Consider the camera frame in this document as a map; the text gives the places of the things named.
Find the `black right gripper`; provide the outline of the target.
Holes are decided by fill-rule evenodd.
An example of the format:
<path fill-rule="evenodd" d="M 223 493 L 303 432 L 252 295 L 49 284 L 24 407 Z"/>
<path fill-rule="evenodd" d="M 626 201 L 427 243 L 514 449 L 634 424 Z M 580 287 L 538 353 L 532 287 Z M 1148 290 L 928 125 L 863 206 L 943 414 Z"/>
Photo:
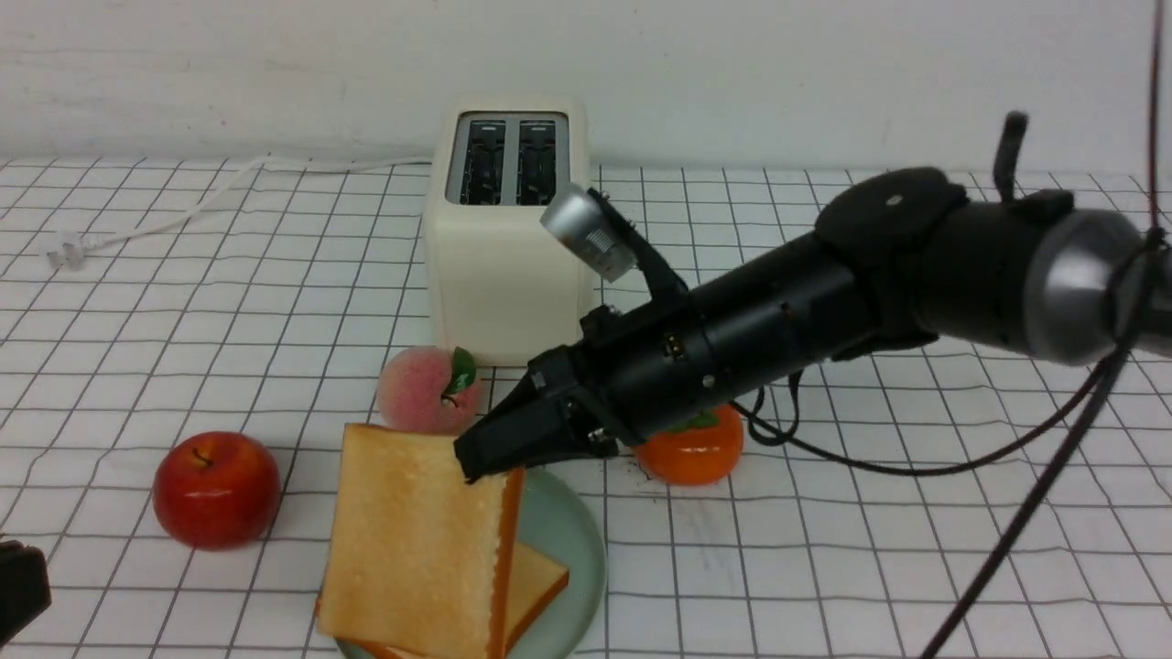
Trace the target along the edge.
<path fill-rule="evenodd" d="M 515 469 L 604 458 L 620 447 L 717 424 L 717 366 L 699 321 L 629 324 L 608 308 L 586 335 L 545 351 L 454 454 L 469 483 Z"/>

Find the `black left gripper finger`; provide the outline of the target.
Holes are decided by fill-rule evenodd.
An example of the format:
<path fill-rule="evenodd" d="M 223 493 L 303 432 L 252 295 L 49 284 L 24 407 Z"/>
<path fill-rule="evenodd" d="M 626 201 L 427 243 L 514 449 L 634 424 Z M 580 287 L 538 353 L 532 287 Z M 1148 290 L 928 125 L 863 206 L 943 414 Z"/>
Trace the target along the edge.
<path fill-rule="evenodd" d="M 1 542 L 1 646 L 49 609 L 48 563 L 38 546 Z"/>

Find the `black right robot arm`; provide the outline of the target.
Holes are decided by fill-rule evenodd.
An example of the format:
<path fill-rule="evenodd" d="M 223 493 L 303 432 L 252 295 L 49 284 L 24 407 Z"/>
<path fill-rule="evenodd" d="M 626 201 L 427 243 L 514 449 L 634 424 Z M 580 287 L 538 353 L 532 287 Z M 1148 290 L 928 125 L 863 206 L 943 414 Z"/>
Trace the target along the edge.
<path fill-rule="evenodd" d="M 839 193 L 795 242 L 696 288 L 593 189 L 570 185 L 541 224 L 607 278 L 639 264 L 650 300 L 600 306 L 581 340 L 544 351 L 461 434 L 470 482 L 515 468 L 609 458 L 811 364 L 917 349 L 941 337 L 1042 362 L 1096 362 L 1138 299 L 1142 236 L 1064 190 L 968 199 L 936 168 Z"/>

